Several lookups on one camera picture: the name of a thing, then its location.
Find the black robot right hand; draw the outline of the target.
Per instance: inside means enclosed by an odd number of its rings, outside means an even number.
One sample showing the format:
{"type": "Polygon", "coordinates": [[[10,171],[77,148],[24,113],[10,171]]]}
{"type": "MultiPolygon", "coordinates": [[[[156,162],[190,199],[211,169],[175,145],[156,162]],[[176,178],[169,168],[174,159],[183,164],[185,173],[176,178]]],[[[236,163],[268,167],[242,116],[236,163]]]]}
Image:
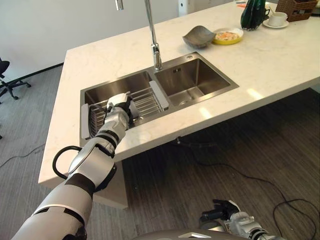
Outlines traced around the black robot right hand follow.
{"type": "Polygon", "coordinates": [[[208,211],[203,211],[199,220],[201,222],[211,221],[211,220],[229,220],[231,216],[235,213],[239,213],[240,209],[230,200],[213,199],[213,209],[208,211]]]}

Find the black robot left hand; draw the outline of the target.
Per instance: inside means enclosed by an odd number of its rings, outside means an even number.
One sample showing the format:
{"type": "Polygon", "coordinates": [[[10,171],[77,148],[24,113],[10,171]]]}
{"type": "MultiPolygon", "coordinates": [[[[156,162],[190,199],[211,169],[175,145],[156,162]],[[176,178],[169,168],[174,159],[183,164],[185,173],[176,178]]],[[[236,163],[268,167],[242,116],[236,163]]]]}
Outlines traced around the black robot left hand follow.
{"type": "Polygon", "coordinates": [[[109,113],[111,113],[115,108],[121,108],[124,110],[129,118],[128,123],[132,124],[134,122],[134,118],[137,115],[136,107],[134,101],[132,99],[131,93],[119,93],[110,97],[107,101],[106,105],[106,114],[105,118],[109,113]]]}

